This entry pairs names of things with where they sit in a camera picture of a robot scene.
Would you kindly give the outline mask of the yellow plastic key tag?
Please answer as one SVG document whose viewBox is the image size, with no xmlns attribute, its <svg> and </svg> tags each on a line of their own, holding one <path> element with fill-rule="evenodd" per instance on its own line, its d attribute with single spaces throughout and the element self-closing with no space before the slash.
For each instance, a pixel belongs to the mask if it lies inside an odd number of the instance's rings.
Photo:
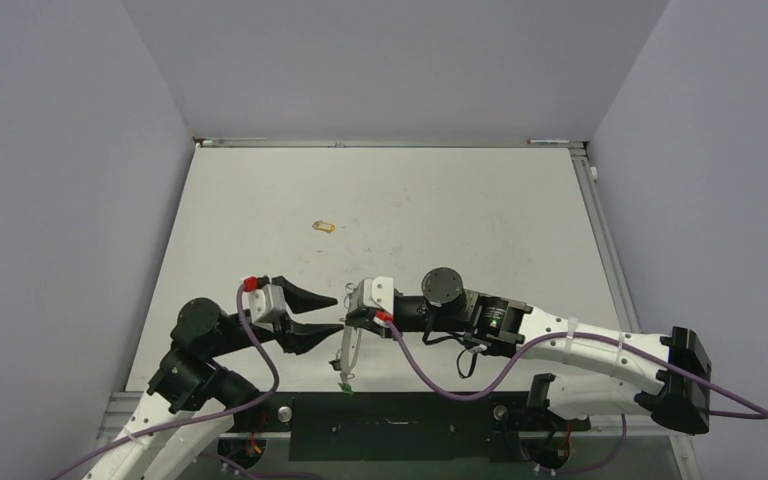
<svg viewBox="0 0 768 480">
<path fill-rule="evenodd" d="M 322 220 L 314 221 L 312 224 L 312 228 L 316 231 L 325 232 L 325 233 L 333 233 L 336 231 L 336 226 L 330 222 L 325 222 Z"/>
</svg>

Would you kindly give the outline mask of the green plastic key tag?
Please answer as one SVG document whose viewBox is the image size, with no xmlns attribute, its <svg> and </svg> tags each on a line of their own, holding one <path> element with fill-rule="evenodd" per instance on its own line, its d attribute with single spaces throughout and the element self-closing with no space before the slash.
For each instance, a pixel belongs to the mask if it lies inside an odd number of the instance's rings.
<svg viewBox="0 0 768 480">
<path fill-rule="evenodd" d="M 347 382 L 340 382 L 338 384 L 338 386 L 339 386 L 339 388 L 340 388 L 342 393 L 347 394 L 347 395 L 353 395 L 354 394 L 354 390 L 352 389 L 352 387 L 351 387 L 351 385 L 349 383 L 347 383 Z"/>
</svg>

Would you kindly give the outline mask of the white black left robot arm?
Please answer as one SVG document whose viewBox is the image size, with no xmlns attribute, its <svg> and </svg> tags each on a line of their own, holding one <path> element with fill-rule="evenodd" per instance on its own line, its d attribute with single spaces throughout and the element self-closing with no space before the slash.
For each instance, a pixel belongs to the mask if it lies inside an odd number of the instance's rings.
<svg viewBox="0 0 768 480">
<path fill-rule="evenodd" d="M 205 297 L 181 308 L 170 348 L 130 419 L 114 440 L 80 459 L 93 464 L 85 478 L 177 478 L 222 433 L 252 426 L 258 408 L 277 393 L 280 373 L 266 343 L 301 355 L 342 328 L 295 322 L 295 313 L 327 309 L 338 301 L 283 276 L 243 279 L 235 301 L 233 314 Z M 217 360 L 249 348 L 270 374 L 265 390 Z"/>
</svg>

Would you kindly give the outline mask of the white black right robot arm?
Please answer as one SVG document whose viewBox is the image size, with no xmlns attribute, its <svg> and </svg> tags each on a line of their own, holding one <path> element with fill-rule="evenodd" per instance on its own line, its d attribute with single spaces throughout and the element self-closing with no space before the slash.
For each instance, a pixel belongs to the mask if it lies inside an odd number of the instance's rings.
<svg viewBox="0 0 768 480">
<path fill-rule="evenodd" d="M 524 301 L 466 288 L 448 267 L 429 271 L 418 295 L 399 292 L 390 277 L 362 280 L 347 293 L 345 322 L 383 338 L 443 332 L 474 355 L 510 362 L 536 359 L 581 369 L 536 375 L 525 401 L 527 419 L 549 428 L 560 419 L 646 415 L 684 434 L 710 429 L 712 364 L 698 335 L 610 330 L 551 314 Z"/>
</svg>

